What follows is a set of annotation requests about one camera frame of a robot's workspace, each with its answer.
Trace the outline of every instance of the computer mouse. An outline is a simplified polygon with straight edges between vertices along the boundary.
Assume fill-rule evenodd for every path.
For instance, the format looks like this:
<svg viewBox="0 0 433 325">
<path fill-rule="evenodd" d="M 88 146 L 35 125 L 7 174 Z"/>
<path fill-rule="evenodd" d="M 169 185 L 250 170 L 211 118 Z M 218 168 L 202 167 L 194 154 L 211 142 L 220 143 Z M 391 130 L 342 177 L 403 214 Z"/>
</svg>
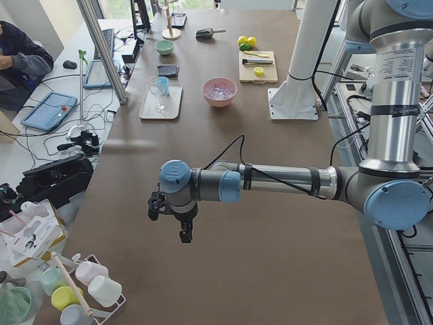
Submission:
<svg viewBox="0 0 433 325">
<path fill-rule="evenodd" d="M 63 67 L 65 69 L 76 69 L 76 62 L 66 60 L 65 62 L 63 62 Z"/>
</svg>

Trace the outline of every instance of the metal frame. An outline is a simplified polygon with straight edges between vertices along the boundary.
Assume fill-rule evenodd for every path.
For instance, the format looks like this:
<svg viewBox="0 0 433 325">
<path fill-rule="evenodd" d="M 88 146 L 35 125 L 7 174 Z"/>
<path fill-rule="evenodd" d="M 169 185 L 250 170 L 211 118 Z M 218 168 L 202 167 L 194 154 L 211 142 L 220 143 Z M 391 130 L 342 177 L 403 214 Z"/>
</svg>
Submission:
<svg viewBox="0 0 433 325">
<path fill-rule="evenodd" d="M 120 104 L 124 104 L 127 102 L 127 95 L 123 89 L 122 83 L 120 82 L 117 69 L 113 64 L 111 53 L 108 51 L 108 47 L 104 36 L 102 35 L 101 28 L 99 27 L 91 0 L 76 0 L 76 2 L 80 8 L 81 15 L 83 16 L 87 28 L 89 29 L 89 34 L 92 38 L 92 41 L 95 44 L 99 55 L 101 56 L 102 64 L 104 65 L 113 90 L 116 93 Z"/>
</svg>

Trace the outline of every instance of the yellow bottle cap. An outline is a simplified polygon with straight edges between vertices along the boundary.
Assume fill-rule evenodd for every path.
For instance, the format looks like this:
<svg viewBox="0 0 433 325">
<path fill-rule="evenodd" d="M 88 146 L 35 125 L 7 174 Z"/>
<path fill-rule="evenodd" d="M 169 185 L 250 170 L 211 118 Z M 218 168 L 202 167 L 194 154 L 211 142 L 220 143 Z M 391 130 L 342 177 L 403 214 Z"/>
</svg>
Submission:
<svg viewBox="0 0 433 325">
<path fill-rule="evenodd" d="M 263 68 L 261 66 L 257 66 L 256 68 L 254 68 L 254 74 L 256 76 L 262 76 L 263 73 Z"/>
</svg>

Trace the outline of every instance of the glass cup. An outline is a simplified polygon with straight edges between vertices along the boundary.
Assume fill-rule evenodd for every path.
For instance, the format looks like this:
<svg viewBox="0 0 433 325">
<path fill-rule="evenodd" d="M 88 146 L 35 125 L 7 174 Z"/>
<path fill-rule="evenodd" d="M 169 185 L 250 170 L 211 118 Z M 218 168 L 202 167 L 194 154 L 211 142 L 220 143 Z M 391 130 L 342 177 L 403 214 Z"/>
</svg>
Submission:
<svg viewBox="0 0 433 325">
<path fill-rule="evenodd" d="M 153 96 L 158 98 L 159 104 L 156 104 L 156 112 L 164 113 L 165 105 L 161 102 L 161 97 L 168 97 L 170 95 L 170 91 L 168 88 L 168 78 L 157 76 L 150 77 L 149 91 Z"/>
</svg>

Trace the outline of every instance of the person's hand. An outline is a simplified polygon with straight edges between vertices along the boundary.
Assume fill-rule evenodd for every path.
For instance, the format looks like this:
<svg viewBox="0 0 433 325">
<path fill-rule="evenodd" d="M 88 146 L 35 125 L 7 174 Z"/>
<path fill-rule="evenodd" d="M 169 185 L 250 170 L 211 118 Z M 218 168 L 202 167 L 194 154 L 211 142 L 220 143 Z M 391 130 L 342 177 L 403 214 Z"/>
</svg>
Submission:
<svg viewBox="0 0 433 325">
<path fill-rule="evenodd" d="M 14 66 L 14 59 L 11 56 L 0 56 L 0 70 L 6 70 Z"/>
</svg>

